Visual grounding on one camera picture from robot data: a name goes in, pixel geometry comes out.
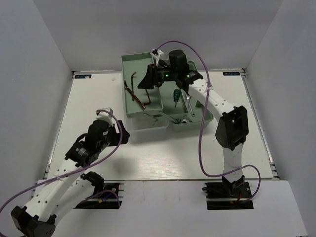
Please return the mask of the dark hex key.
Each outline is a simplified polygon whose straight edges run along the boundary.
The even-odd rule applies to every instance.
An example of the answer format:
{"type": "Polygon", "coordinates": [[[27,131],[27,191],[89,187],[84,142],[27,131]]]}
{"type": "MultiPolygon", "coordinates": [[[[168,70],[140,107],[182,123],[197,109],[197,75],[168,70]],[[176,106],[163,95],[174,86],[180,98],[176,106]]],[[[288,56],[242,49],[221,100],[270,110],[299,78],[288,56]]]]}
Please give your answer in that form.
{"type": "Polygon", "coordinates": [[[131,75],[131,91],[132,91],[132,100],[135,101],[135,94],[134,94],[134,78],[137,72],[133,72],[131,75]]]}
{"type": "Polygon", "coordinates": [[[134,92],[128,87],[126,80],[124,80],[124,88],[125,88],[125,89],[128,91],[128,93],[132,96],[132,99],[133,99],[134,101],[136,101],[136,102],[140,105],[140,107],[142,108],[142,110],[145,110],[145,109],[146,109],[145,104],[142,103],[142,102],[140,101],[140,99],[134,94],[134,92]]]}
{"type": "Polygon", "coordinates": [[[148,102],[144,103],[144,105],[147,106],[147,105],[151,104],[151,99],[150,99],[150,95],[149,95],[149,92],[147,89],[145,89],[145,92],[146,92],[146,96],[148,98],[148,102]]]}

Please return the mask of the green stubby screwdriver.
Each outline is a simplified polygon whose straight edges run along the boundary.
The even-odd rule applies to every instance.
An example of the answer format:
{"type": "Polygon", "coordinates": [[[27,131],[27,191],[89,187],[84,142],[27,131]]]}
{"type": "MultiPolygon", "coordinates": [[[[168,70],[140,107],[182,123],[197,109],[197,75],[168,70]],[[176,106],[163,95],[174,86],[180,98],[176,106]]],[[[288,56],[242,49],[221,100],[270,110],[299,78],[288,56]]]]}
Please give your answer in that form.
{"type": "Polygon", "coordinates": [[[179,102],[181,91],[179,89],[175,89],[173,91],[173,101],[175,103],[175,107],[177,107],[177,103],[179,102]]]}

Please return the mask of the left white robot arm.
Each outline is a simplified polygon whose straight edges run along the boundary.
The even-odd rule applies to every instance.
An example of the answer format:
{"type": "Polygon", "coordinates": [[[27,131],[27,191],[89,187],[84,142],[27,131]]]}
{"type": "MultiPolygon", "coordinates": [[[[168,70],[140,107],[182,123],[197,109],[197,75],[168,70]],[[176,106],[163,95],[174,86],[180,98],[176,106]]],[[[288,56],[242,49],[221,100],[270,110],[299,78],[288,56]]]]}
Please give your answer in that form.
{"type": "Polygon", "coordinates": [[[107,147],[126,144],[129,137],[121,120],[95,120],[66,152],[55,176],[42,182],[42,189],[28,203],[13,208],[11,218],[16,228],[26,237],[50,237],[70,210],[107,192],[104,178],[89,168],[107,147]]]}

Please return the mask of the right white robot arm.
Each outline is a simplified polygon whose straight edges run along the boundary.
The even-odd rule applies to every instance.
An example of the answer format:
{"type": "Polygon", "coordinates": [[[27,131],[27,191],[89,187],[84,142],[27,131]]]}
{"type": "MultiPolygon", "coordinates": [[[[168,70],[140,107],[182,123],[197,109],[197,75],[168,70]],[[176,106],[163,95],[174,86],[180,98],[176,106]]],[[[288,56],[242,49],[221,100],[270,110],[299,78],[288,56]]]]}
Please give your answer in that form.
{"type": "Polygon", "coordinates": [[[218,123],[215,137],[224,155],[224,171],[220,175],[223,192],[229,197],[236,196],[244,184],[241,152],[249,134],[247,109],[226,101],[198,71],[190,69],[184,51],[169,52],[169,63],[160,59],[162,54],[159,49],[151,51],[154,63],[147,66],[146,74],[137,87],[154,89],[164,82],[174,81],[186,94],[201,102],[204,111],[213,115],[218,123]]]}

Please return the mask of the large silver ratchet wrench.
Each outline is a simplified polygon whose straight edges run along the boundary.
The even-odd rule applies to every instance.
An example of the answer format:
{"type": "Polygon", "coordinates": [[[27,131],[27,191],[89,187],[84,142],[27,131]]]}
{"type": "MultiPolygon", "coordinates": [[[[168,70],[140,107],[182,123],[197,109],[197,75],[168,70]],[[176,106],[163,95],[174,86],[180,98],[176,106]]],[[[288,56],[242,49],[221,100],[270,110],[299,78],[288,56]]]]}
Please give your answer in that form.
{"type": "Polygon", "coordinates": [[[195,117],[196,115],[195,115],[194,110],[193,110],[192,105],[191,105],[191,95],[189,95],[189,94],[186,94],[186,106],[190,110],[191,116],[195,117]]]}

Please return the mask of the green toolbox with clear lid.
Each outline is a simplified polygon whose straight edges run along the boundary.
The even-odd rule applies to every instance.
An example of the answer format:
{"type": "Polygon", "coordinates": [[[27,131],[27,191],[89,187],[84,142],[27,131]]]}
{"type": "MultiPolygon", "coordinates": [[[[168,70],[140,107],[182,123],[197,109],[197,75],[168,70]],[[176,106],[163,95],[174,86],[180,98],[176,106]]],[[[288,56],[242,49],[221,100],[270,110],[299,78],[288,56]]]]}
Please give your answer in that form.
{"type": "Polygon", "coordinates": [[[137,72],[134,78],[134,94],[142,103],[148,102],[144,89],[138,89],[137,85],[144,78],[147,66],[154,63],[149,53],[123,55],[122,81],[124,91],[124,109],[126,126],[128,130],[136,132],[162,131],[169,125],[174,131],[186,131],[200,129],[204,107],[196,99],[191,98],[191,105],[195,117],[191,116],[186,106],[186,94],[181,91],[177,107],[173,101],[173,91],[177,85],[173,81],[165,82],[161,87],[148,90],[151,104],[142,110],[140,105],[132,100],[132,96],[124,88],[124,80],[131,89],[131,75],[137,72]]]}

